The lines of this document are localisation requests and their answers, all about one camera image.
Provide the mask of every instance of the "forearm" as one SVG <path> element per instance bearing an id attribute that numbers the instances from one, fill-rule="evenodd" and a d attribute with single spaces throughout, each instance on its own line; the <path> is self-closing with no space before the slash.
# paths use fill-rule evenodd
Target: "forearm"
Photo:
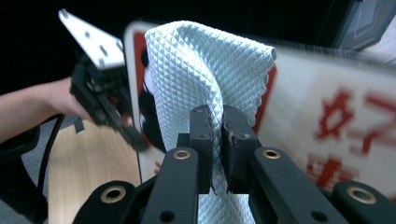
<path id="1" fill-rule="evenodd" d="M 50 85 L 33 86 L 0 96 L 0 143 L 58 113 L 50 105 Z"/>

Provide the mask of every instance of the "wooden surface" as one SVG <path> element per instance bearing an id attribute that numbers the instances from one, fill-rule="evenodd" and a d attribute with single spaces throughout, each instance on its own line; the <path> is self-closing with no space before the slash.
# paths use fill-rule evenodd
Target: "wooden surface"
<path id="1" fill-rule="evenodd" d="M 72 223 L 99 186 L 112 180 L 140 184 L 136 153 L 112 129 L 84 122 L 59 131 L 49 157 L 49 224 Z"/>

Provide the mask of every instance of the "black cable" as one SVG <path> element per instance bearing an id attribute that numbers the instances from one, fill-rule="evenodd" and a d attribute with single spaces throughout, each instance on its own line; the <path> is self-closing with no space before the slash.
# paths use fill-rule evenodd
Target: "black cable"
<path id="1" fill-rule="evenodd" d="M 52 128 L 52 132 L 49 136 L 49 140 L 47 142 L 46 149 L 43 154 L 43 159 L 41 161 L 41 166 L 40 166 L 40 171 L 39 171 L 39 176 L 38 176 L 37 194 L 35 196 L 35 211 L 34 211 L 34 215 L 33 215 L 33 219 L 34 219 L 34 221 L 36 221 L 36 223 L 44 222 L 44 220 L 35 220 L 35 219 L 38 214 L 38 210 L 40 209 L 39 199 L 40 199 L 41 195 L 43 194 L 44 180 L 45 180 L 46 171 L 47 171 L 47 164 L 50 159 L 50 152 L 52 150 L 52 146 L 53 146 L 53 143 L 55 142 L 56 136 L 61 128 L 61 125 L 64 122 L 63 114 L 58 115 L 56 117 L 57 117 L 56 122 Z"/>

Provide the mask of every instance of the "human arm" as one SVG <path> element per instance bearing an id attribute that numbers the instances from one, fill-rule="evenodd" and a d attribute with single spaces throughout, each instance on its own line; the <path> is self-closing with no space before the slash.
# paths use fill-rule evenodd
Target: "human arm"
<path id="1" fill-rule="evenodd" d="M 79 115 L 92 121 L 70 93 L 70 77 L 0 96 L 0 144 L 57 115 Z"/>

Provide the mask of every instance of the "white towel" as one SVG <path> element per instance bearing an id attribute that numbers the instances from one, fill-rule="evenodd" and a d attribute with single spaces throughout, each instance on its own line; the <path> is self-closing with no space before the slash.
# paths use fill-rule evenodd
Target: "white towel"
<path id="1" fill-rule="evenodd" d="M 223 105 L 247 115 L 251 126 L 266 91 L 274 48 L 191 21 L 175 21 L 146 32 L 155 104 L 167 150 L 188 133 L 190 111 L 208 105 L 213 119 L 213 190 L 200 195 L 199 223 L 254 223 L 247 195 L 227 194 L 220 161 Z"/>

